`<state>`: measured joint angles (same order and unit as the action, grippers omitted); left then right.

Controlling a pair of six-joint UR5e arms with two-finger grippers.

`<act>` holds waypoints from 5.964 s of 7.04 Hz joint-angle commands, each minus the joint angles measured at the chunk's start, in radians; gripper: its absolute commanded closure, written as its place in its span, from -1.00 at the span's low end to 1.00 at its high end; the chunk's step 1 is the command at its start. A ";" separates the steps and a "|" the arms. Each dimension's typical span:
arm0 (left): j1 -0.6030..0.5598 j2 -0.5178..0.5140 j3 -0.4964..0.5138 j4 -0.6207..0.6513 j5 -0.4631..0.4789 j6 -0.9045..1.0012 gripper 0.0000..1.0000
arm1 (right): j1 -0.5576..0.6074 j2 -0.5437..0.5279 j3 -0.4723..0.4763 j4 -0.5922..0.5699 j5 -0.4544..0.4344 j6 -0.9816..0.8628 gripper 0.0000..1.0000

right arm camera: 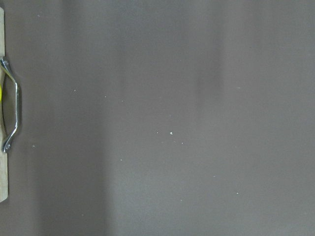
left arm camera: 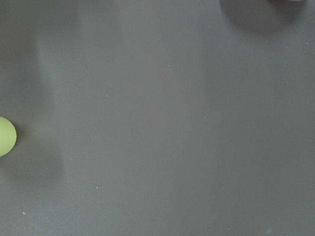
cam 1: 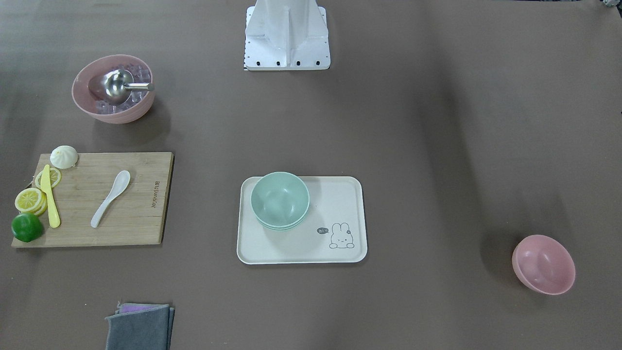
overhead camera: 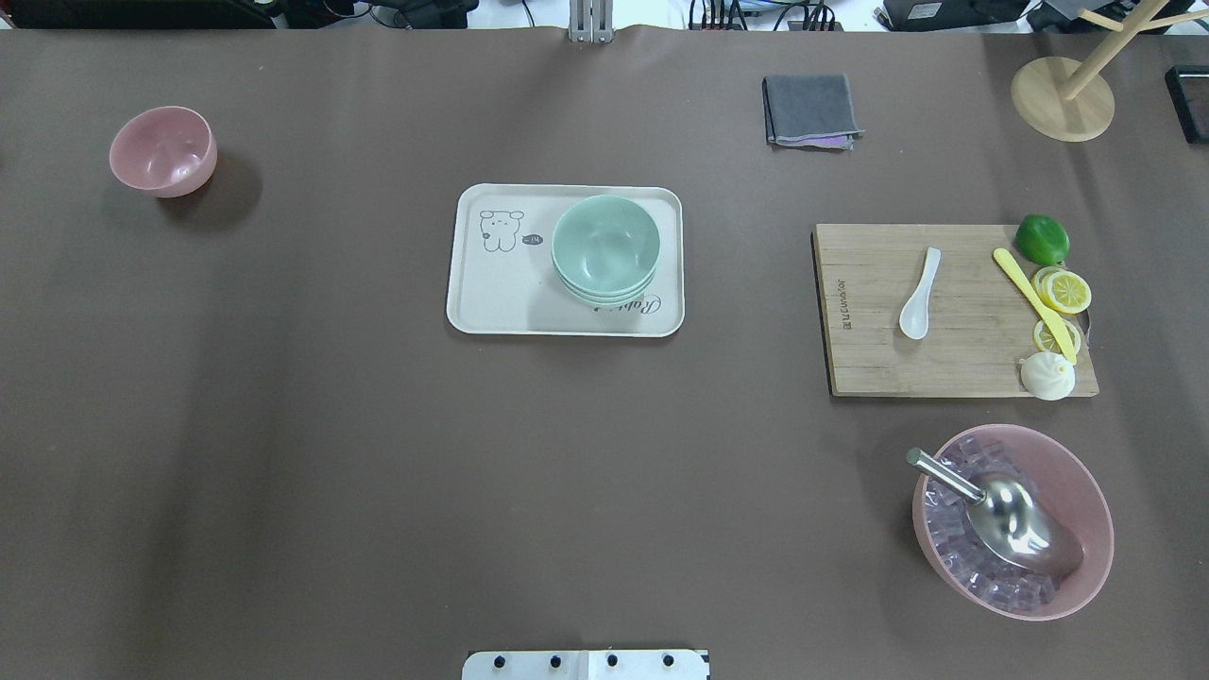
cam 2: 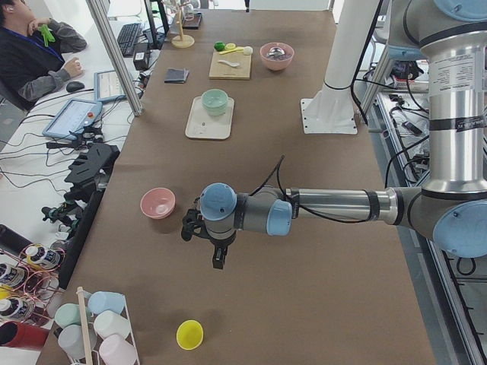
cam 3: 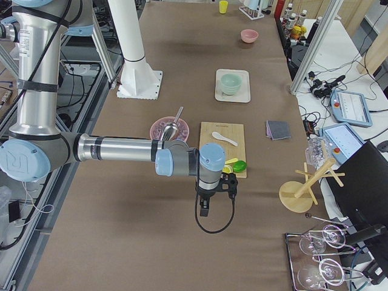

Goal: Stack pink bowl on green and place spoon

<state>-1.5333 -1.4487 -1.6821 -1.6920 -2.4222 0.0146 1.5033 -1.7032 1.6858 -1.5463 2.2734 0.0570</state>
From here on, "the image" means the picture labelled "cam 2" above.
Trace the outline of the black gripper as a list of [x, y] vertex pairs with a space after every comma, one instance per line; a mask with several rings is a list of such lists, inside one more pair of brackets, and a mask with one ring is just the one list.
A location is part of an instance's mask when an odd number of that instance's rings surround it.
[[225, 232], [216, 232], [207, 227], [206, 231], [211, 244], [215, 248], [212, 256], [212, 266], [215, 269], [223, 269], [228, 247], [235, 241], [236, 230], [230, 229]]

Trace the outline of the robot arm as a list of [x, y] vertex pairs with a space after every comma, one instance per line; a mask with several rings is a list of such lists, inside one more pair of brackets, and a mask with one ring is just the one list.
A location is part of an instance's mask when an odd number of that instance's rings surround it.
[[250, 194], [213, 183], [200, 195], [196, 222], [184, 221], [182, 236], [209, 240], [215, 268], [223, 268], [237, 231], [284, 236], [303, 212], [347, 224], [383, 221], [459, 257], [486, 254], [486, 3], [393, 1], [387, 17], [391, 57], [428, 61], [428, 180], [381, 191], [261, 185]]

